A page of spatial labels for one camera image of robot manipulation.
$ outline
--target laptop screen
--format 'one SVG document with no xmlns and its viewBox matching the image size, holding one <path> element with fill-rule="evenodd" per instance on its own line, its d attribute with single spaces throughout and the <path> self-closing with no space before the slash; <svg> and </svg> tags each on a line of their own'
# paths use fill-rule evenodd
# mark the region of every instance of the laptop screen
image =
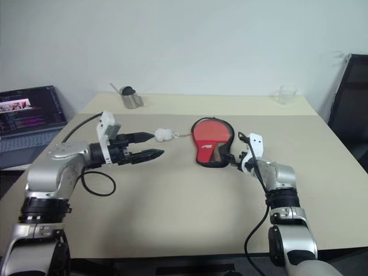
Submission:
<svg viewBox="0 0 368 276">
<path fill-rule="evenodd" d="M 0 93 L 0 134 L 10 135 L 66 125 L 53 86 Z"/>
</svg>

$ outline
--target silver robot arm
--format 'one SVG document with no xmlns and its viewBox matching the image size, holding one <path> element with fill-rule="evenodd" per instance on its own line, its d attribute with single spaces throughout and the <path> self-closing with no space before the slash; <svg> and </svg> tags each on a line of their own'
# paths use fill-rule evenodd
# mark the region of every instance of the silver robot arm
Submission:
<svg viewBox="0 0 368 276">
<path fill-rule="evenodd" d="M 119 128 L 112 113 L 104 112 L 97 126 L 100 143 L 61 143 L 32 164 L 24 203 L 2 259 L 0 276 L 69 275 L 70 253 L 63 218 L 71 212 L 68 200 L 80 175 L 105 163 L 136 164 L 163 153 L 149 149 L 132 154 L 127 150 L 129 143 L 141 143 L 154 135 L 144 132 L 118 135 Z"/>
<path fill-rule="evenodd" d="M 261 136 L 239 138 L 254 147 L 263 147 Z M 284 266 L 289 276 L 342 276 L 330 264 L 317 260 L 317 244 L 305 211 L 300 207 L 296 176 L 290 166 L 262 158 L 256 150 L 256 161 L 266 188 L 266 204 L 270 207 L 269 247 L 271 261 Z M 241 162 L 238 168 L 257 177 L 254 158 Z"/>
</svg>

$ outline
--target ping pong paddle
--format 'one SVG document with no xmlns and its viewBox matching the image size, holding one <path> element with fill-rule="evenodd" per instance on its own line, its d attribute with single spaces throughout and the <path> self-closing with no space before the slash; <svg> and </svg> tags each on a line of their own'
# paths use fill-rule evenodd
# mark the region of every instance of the ping pong paddle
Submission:
<svg viewBox="0 0 368 276">
<path fill-rule="evenodd" d="M 228 122 L 205 117 L 194 123 L 191 133 L 197 147 L 198 164 L 210 168 L 222 168 L 229 164 L 225 154 L 230 152 L 234 130 Z"/>
</svg>

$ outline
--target white robot bracket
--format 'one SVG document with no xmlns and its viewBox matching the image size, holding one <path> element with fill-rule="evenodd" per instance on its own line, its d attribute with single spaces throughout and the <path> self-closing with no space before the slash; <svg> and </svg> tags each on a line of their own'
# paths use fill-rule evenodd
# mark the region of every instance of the white robot bracket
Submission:
<svg viewBox="0 0 368 276">
<path fill-rule="evenodd" d="M 249 135 L 249 140 L 250 140 L 250 144 L 252 145 L 255 157 L 256 158 L 262 157 L 262 155 L 263 155 L 263 139 L 262 139 L 262 136 L 258 135 L 258 134 L 255 134 L 255 133 L 251 133 Z M 246 157 L 244 157 L 243 160 L 241 161 L 241 170 L 244 171 L 245 173 L 249 173 L 248 170 L 246 169 L 246 163 L 252 157 L 253 157 L 252 152 L 249 149 Z"/>
<path fill-rule="evenodd" d="M 106 164 L 112 164 L 108 146 L 109 140 L 114 139 L 121 127 L 121 124 L 116 121 L 115 116 L 110 111 L 104 111 L 96 127 L 98 141 L 101 146 L 103 158 Z"/>
</svg>

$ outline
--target glass cup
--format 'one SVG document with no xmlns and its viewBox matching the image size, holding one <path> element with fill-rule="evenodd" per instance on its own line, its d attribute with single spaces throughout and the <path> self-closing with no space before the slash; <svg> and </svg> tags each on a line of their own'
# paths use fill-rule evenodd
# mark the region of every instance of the glass cup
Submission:
<svg viewBox="0 0 368 276">
<path fill-rule="evenodd" d="M 293 101 L 293 98 L 297 92 L 297 89 L 293 85 L 283 85 L 280 87 L 280 91 L 278 93 L 277 102 L 280 105 L 288 105 Z"/>
</svg>

